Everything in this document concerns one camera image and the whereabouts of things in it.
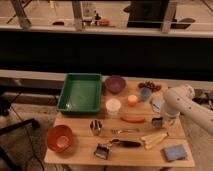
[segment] purple bowl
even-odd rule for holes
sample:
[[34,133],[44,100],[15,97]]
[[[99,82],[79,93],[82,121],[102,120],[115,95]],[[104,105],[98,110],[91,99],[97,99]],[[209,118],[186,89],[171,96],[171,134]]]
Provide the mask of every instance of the purple bowl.
[[118,75],[110,76],[105,80],[106,89],[113,94],[120,93],[125,86],[126,81]]

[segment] floor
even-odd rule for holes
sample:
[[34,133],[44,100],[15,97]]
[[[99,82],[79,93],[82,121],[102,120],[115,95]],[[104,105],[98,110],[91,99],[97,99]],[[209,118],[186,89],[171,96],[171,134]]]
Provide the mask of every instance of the floor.
[[[13,100],[19,93],[6,93],[9,101]],[[41,127],[33,130],[31,126],[27,129],[35,149],[36,156],[42,161],[45,171],[63,170],[61,165],[52,165],[44,163],[45,156],[45,135],[49,128],[53,126],[56,115],[55,105],[57,103],[57,96],[55,95],[38,95],[38,94],[20,94],[12,103],[12,108],[9,110],[10,114],[7,117],[0,117],[1,127],[11,125],[19,122],[16,113],[24,120],[35,118],[39,121]],[[185,130],[195,163],[195,168],[172,168],[171,171],[211,171],[213,168],[213,137],[201,129],[198,125],[181,116],[183,128]],[[11,157],[11,159],[18,165],[22,166],[23,170],[40,171],[41,165],[34,158],[27,161],[32,156],[32,148],[24,128],[17,129],[11,133],[0,137],[1,146]],[[70,166],[74,171],[101,171],[101,166]],[[111,167],[108,171],[155,171],[160,168],[152,167]],[[9,171],[8,167],[0,160],[0,170]]]

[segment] white object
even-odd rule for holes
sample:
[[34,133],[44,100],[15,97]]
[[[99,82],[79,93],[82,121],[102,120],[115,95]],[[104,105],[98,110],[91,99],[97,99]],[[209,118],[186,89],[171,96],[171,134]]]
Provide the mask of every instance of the white object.
[[188,84],[166,90],[161,115],[167,121],[174,121],[181,112],[213,135],[213,111],[193,102],[194,96],[194,89]]
[[118,99],[112,98],[107,100],[106,109],[111,117],[116,117],[121,108],[121,102]]

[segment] orange bowl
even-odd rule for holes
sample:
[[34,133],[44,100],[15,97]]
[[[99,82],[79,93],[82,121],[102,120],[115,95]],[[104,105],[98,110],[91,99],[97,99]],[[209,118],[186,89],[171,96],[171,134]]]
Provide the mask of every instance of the orange bowl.
[[66,125],[51,128],[46,135],[47,147],[55,152],[62,152],[72,143],[72,130]]

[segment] table leg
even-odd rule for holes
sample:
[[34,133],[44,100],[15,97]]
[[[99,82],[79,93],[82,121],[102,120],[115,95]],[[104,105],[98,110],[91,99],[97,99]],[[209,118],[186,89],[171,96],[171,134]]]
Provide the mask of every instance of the table leg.
[[162,167],[159,171],[168,171],[171,167]]
[[106,171],[106,169],[107,169],[107,166],[104,166],[103,171]]
[[63,168],[63,171],[73,171],[67,164],[62,164],[61,166]]

